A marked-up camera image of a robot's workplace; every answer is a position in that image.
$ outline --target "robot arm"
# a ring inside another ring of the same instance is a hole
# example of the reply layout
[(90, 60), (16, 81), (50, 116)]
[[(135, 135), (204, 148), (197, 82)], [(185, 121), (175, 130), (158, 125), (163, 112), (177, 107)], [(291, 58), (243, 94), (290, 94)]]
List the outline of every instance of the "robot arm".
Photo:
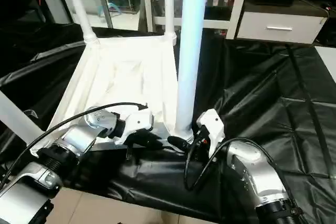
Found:
[(133, 112), (125, 121), (106, 110), (83, 116), (49, 148), (40, 149), (39, 159), (29, 163), (0, 192), (0, 224), (45, 223), (53, 209), (50, 199), (97, 137), (116, 137), (117, 144), (123, 144), (132, 133), (152, 126), (149, 109)]
[[(224, 140), (224, 124), (217, 112), (210, 109), (198, 118), (197, 125), (207, 129), (211, 157)], [(279, 175), (259, 148), (243, 141), (231, 142), (227, 148), (227, 165), (236, 172), (241, 189), (252, 199), (261, 224), (300, 223), (301, 208), (293, 207)]]

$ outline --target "black tarp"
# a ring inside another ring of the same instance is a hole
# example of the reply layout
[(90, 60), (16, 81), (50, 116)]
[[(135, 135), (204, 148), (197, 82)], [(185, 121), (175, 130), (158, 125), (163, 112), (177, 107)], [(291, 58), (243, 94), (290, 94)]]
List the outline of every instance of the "black tarp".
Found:
[[(95, 31), (101, 37), (141, 35)], [(0, 28), (0, 38), (9, 42), (2, 61), (12, 64), (2, 76), (16, 70), (2, 79), (1, 90), (22, 110), (34, 109), (43, 128), (83, 46), (32, 63), (27, 60), (81, 36), (77, 25)], [(309, 223), (336, 223), (336, 84), (314, 48), (223, 40), (204, 31), (194, 117), (209, 108), (219, 112), (228, 138), (252, 138), (270, 153)], [(1, 144), (6, 139), (3, 134)], [(209, 221), (246, 223), (249, 213), (232, 188), (225, 163), (212, 165), (201, 187), (187, 192), (184, 161), (170, 150), (134, 150), (129, 161), (125, 150), (91, 152), (67, 186)], [(191, 179), (200, 168), (200, 163), (192, 163)]]

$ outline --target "white pole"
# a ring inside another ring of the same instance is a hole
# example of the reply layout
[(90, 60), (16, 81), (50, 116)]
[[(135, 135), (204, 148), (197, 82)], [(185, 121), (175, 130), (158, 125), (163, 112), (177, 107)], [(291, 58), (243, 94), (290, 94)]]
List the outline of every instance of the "white pole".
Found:
[(164, 0), (164, 10), (166, 16), (165, 36), (173, 40), (173, 46), (176, 45), (176, 33), (174, 29), (174, 0)]
[(88, 16), (84, 9), (82, 0), (72, 0), (73, 6), (75, 7), (77, 17), (79, 19), (80, 26), (83, 31), (83, 38), (85, 43), (98, 43), (98, 39), (95, 33), (92, 31)]
[(6, 124), (27, 145), (44, 133), (1, 91), (0, 104), (0, 121)]
[(191, 122), (200, 56), (205, 0), (183, 0), (175, 134), (192, 142)]

